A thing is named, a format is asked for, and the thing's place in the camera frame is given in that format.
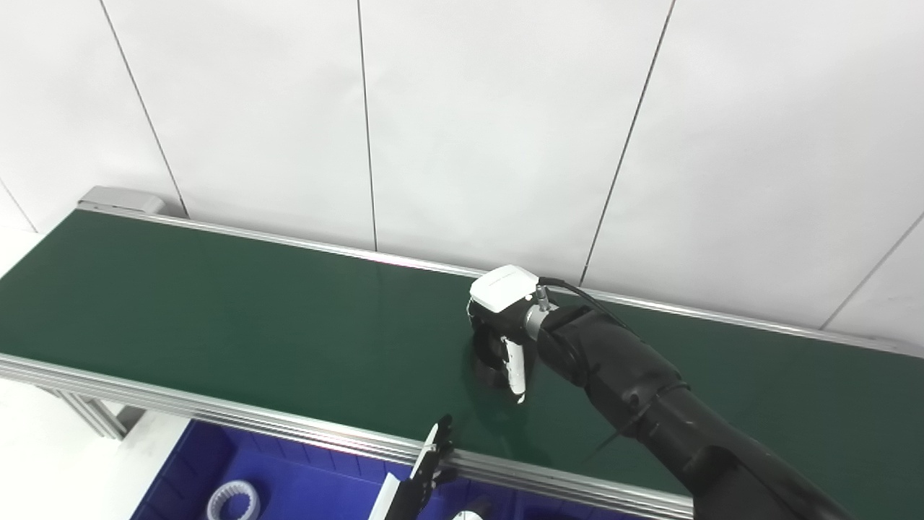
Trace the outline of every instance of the conveyor leg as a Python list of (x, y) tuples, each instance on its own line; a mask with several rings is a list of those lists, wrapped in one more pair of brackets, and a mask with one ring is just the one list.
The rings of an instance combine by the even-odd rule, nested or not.
[(128, 433), (128, 428), (100, 400), (65, 390), (46, 390), (67, 403), (101, 437), (122, 440)]

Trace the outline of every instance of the green conveyor belt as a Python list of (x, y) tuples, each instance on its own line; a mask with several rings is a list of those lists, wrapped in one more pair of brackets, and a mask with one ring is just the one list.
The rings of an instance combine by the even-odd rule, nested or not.
[[(545, 367), (513, 406), (473, 380), (472, 279), (75, 211), (0, 279), (0, 352), (682, 493)], [(615, 311), (731, 423), (861, 518), (924, 518), (924, 360)]]

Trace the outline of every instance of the robotic hand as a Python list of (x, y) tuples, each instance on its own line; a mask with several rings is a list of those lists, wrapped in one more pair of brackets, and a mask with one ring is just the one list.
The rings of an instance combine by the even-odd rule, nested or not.
[[(558, 307), (546, 286), (587, 304)], [(697, 520), (851, 520), (840, 505), (767, 448), (738, 431), (690, 391), (661, 357), (604, 306), (560, 280), (517, 266), (471, 286), (468, 315), (476, 355), (517, 402), (532, 360), (584, 389), (616, 429), (636, 439), (693, 496)]]
[[(438, 467), (453, 450), (453, 443), (449, 440), (452, 421), (451, 415), (444, 415), (433, 425), (411, 469), (410, 478), (398, 480), (391, 473), (385, 476), (369, 520), (415, 520), (430, 501), (433, 490), (456, 479), (454, 468)], [(486, 520), (490, 511), (489, 502), (478, 500), (453, 520)]]

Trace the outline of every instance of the white floor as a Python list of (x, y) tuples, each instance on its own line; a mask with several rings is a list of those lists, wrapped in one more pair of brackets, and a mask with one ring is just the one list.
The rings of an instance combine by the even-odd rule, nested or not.
[[(41, 238), (0, 228), (0, 276)], [(51, 394), (0, 379), (0, 517), (128, 520), (187, 422), (148, 412), (103, 439)]]

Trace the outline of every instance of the white tiled wall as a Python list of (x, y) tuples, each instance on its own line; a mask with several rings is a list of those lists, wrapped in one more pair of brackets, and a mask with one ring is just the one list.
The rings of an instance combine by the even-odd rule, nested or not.
[(881, 264), (830, 328), (924, 343), (919, 4), (678, 1), (604, 214), (669, 0), (103, 1), (166, 163), (102, 4), (8, 3), (0, 226), (109, 184), (812, 327)]
[(192, 218), (373, 247), (356, 2), (106, 5)]
[(0, 277), (16, 265), (44, 235), (0, 226)]
[(26, 219), (25, 214), (19, 210), (16, 201), (6, 190), (6, 186), (0, 184), (0, 229), (9, 228), (19, 231), (32, 231), (32, 225)]
[(669, 2), (362, 2), (380, 249), (575, 282)]
[(894, 253), (837, 313), (827, 329), (895, 338), (924, 353), (924, 225), (908, 234)]
[(41, 232), (97, 184), (153, 192), (179, 210), (99, 3), (4, 2), (0, 180)]
[(913, 2), (678, 2), (585, 284), (820, 327), (924, 210), (922, 28)]

